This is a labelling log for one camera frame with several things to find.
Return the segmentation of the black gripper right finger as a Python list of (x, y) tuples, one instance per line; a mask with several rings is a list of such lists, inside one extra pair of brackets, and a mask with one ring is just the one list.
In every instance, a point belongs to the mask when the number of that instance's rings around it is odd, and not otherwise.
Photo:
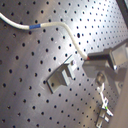
[(102, 52), (89, 53), (88, 60), (112, 60), (112, 50), (104, 49)]

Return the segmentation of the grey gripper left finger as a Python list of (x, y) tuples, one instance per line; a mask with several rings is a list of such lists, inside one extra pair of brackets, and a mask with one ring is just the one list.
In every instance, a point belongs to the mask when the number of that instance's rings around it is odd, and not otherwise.
[(96, 76), (98, 72), (106, 69), (117, 69), (116, 65), (110, 65), (107, 61), (85, 61), (82, 67), (87, 76)]

